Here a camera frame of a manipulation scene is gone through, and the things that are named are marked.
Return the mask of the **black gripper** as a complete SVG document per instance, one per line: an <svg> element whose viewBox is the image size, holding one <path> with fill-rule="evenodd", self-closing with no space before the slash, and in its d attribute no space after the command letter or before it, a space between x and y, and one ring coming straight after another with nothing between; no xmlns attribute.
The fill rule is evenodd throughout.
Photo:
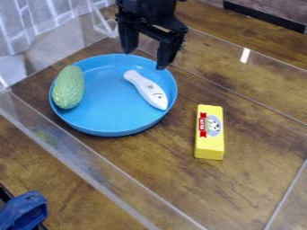
<svg viewBox="0 0 307 230"><path fill-rule="evenodd" d="M137 47L139 34L159 41L156 69L164 70L183 49L187 26L175 16L177 2L185 0L115 0L115 15L121 48L129 54Z"/></svg>

